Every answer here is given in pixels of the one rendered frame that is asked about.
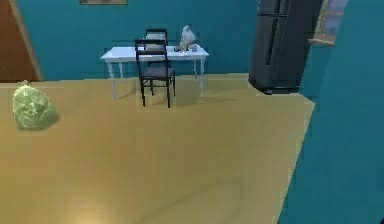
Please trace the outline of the black chair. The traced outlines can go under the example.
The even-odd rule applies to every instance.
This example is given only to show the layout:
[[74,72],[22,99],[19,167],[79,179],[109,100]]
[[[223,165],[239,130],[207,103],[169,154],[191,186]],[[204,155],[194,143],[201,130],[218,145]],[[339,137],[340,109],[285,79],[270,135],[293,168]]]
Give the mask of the black chair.
[[[149,88],[151,94],[157,85],[155,81],[162,81],[166,88],[167,107],[170,108],[170,89],[173,89],[173,96],[176,96],[176,71],[170,66],[165,40],[156,39],[136,39],[134,41],[135,61],[138,70],[140,93],[142,105],[146,106],[145,89]],[[159,66],[148,66],[144,68],[144,59],[149,62],[159,62]]]
[[168,32],[164,28],[151,28],[147,29],[145,33],[146,40],[163,40],[168,44]]

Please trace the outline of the grey statue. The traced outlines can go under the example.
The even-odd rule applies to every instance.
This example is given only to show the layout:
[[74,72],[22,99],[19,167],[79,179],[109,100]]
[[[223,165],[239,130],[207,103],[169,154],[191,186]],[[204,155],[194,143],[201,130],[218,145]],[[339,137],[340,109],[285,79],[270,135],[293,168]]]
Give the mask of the grey statue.
[[175,52],[185,52],[188,47],[196,40],[196,36],[189,25],[182,29],[181,40],[178,46],[174,47]]

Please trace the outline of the white table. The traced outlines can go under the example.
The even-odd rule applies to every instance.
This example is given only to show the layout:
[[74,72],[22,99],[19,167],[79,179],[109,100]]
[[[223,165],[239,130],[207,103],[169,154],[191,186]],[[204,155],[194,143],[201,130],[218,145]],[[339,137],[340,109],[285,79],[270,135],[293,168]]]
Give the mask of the white table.
[[[193,62],[193,71],[194,71],[194,80],[197,80],[197,64],[200,64],[200,87],[201,95],[204,95],[204,72],[205,72],[205,62],[209,56],[209,53],[197,45],[196,50],[188,50],[185,52],[176,52],[173,46],[167,46],[167,56],[170,61],[192,61]],[[116,83],[115,83],[115,74],[113,71],[113,64],[117,63],[119,67],[120,77],[124,77],[123,64],[130,62],[134,63],[136,61],[136,50],[134,47],[113,47],[107,51],[104,55],[101,56],[108,69],[109,77],[112,81],[112,93],[113,99],[116,99]]]

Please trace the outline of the black fridge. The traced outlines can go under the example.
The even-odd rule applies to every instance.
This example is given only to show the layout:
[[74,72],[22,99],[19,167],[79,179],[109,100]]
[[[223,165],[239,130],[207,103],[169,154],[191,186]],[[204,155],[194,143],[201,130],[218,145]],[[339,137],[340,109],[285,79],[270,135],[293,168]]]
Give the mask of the black fridge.
[[[258,0],[249,83],[266,95],[297,93],[322,0]],[[270,65],[265,65],[273,19],[278,19]]]

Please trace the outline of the green lettuce head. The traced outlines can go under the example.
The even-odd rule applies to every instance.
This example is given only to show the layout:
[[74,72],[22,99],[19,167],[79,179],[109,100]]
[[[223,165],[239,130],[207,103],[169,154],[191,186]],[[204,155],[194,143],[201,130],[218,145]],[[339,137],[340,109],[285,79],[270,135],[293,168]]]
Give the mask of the green lettuce head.
[[47,129],[59,121],[50,97],[27,84],[14,91],[12,112],[17,127],[23,130]]

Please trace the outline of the wooden framed window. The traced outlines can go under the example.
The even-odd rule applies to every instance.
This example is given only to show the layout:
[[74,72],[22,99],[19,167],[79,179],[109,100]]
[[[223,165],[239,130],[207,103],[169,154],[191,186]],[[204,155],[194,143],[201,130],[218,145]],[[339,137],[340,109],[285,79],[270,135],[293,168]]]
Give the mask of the wooden framed window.
[[348,0],[322,0],[311,44],[334,46]]

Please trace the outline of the brown room door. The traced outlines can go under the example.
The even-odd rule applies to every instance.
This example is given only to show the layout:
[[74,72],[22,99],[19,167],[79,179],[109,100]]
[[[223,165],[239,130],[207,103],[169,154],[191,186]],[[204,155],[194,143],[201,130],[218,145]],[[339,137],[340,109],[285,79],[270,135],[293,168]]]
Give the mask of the brown room door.
[[23,80],[43,75],[16,0],[0,0],[0,83]]

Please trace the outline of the framed wall picture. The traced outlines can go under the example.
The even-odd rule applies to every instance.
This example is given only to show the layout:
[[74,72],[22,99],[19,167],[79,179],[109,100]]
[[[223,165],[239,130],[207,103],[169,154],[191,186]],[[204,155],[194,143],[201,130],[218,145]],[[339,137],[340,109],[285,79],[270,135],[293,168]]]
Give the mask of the framed wall picture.
[[127,5],[128,0],[79,0],[81,5]]

